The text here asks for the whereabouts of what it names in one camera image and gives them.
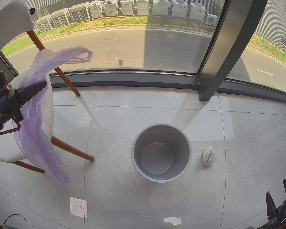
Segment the wooden chair leg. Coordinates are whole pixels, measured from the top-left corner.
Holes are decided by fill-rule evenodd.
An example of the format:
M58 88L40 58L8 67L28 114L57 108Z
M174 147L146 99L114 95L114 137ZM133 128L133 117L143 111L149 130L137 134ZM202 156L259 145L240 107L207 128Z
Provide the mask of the wooden chair leg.
M56 138L54 136L52 137L51 142L53 145L65 150L65 151L68 151L74 155L77 155L77 156L82 157L84 159L87 159L89 161L94 161L93 156L90 156L87 153L84 153L84 152L72 147L71 145L63 142L62 140L59 140L58 138Z
M24 163L22 161L15 161L15 162L12 162L12 163L15 164L15 165L21 166L23 168L36 171L38 173L44 173L44 170L42 170L42 169L40 169L38 167L32 166L32 165L26 164L26 163Z
M38 50L45 49L43 43L40 41L40 39L37 37L35 32L33 30L27 31L27 34L31 38L31 40L34 42ZM63 73L63 71L57 67L55 68L55 71L59 74L59 76L63 79L63 81L67 84L67 86L75 93L76 96L79 96L79 91L75 88L75 86L72 84L72 82L67 78L67 76Z

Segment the clear plastic bag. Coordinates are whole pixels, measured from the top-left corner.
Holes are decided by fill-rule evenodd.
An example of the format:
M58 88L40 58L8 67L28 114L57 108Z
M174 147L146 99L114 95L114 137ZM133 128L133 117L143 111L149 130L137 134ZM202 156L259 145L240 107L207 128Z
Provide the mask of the clear plastic bag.
M203 148L202 150L202 163L206 167L210 167L215 160L215 151L212 146L206 148Z
M30 70L26 73L19 87L31 86L46 80L46 74L62 64L78 64L89 62L92 52L78 46L66 48L58 52L41 50L35 57ZM71 181L71 177L56 153L51 140L41 129L41 99L47 91L46 86L21 108L24 120L21 129L15 132L15 140L23 154L35 166L49 171L53 177L63 183Z

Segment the white arrow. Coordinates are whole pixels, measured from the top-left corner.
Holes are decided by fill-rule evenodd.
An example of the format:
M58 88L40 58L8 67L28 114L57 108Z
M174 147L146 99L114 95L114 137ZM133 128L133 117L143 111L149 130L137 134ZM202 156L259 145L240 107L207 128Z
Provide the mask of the white arrow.
M262 71L262 70L260 70L260 69L256 69L257 71L260 71L260 72L263 72L263 73L266 73L266 74L268 74L269 76L274 76L272 73L270 73L270 72L265 72L265 71Z

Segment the curb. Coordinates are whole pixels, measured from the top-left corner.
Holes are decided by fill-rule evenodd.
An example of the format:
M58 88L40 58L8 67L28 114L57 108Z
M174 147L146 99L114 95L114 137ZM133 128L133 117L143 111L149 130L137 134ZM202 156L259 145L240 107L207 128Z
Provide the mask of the curb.
M191 29L191 28L188 28L188 27L179 27L179 26L163 26L163 25L147 25L147 24L144 24L144 25L139 25L139 24L125 24L125 25L113 25L113 26L100 26L100 27L96 27L96 28L90 28L90 29L81 29L81 30L77 30L77 31L73 31L73 32L70 32L69 35L75 35L75 34L78 34L82 31L87 31L87 32L91 32L91 31L95 31L96 29L104 29L104 28L113 28L113 27L124 27L124 26L139 26L139 27L146 27L146 28L151 28L154 26L154 27L160 27L162 29L170 29L170 30L174 30L174 31L186 31L186 32L195 32L195 33L198 33L198 34L202 34L202 35L212 35L211 32L208 32L208 31L202 31L202 30L199 30L199 29ZM60 37L66 37L66 36L69 36L67 33L63 33L61 35L56 35L56 36L53 36L53 37L49 37L49 38L45 38L45 39L42 39L42 43L44 42L47 42L47 41L51 41L51 40L54 40L56 38L60 38ZM10 54L8 54L6 57L10 57L14 54L17 54L18 52L21 52L27 48L30 48L30 47L33 47L34 44L31 43L31 44L28 44Z
M265 51L263 51L263 50L261 50L261 49L259 49L259 48L257 48L257 47L254 47L254 46L252 46L252 45L247 45L247 47L250 48L250 49L254 49L254 50L260 52L261 54L263 54L263 55L265 55L265 56L268 56L268 57L270 57L270 58L276 60L277 62L279 62L280 64L282 64L282 65L284 65L284 66L286 67L286 63L284 63L283 61L281 61L280 59L278 59L276 56L273 56L273 55L269 54L268 52L265 52Z

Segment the road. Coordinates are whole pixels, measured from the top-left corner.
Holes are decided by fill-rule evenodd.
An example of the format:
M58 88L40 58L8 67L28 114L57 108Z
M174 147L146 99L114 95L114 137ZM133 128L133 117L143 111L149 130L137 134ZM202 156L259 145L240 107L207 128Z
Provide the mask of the road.
M93 51L91 62L62 65L64 71L141 68L196 73L209 42L209 36L194 33L119 28L71 35L45 42L44 45L52 51L73 46L84 46ZM37 53L34 46L8 57L8 60L21 73L31 66ZM109 63L104 63L106 56ZM286 91L285 74L284 65L246 48L229 77Z

